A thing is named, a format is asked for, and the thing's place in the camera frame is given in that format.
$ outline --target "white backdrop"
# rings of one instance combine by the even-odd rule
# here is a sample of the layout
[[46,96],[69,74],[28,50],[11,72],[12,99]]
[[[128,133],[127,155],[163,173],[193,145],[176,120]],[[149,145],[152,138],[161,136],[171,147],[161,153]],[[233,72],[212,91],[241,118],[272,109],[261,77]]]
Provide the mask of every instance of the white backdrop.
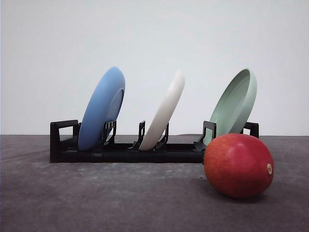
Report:
[[309,135],[308,0],[2,0],[1,134],[82,120],[111,66],[126,78],[118,134],[149,127],[177,69],[186,86],[170,133],[201,133],[248,67],[261,135]]

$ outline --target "mint green plate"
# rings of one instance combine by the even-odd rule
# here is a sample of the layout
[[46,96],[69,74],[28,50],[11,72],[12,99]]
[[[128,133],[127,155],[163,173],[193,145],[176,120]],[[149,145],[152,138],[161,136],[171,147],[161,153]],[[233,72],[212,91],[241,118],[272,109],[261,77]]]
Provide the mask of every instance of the mint green plate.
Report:
[[[257,90],[254,74],[249,69],[238,73],[227,86],[210,122],[217,124],[217,137],[228,133],[240,133],[252,111]],[[211,130],[206,130],[205,145],[211,142]]]

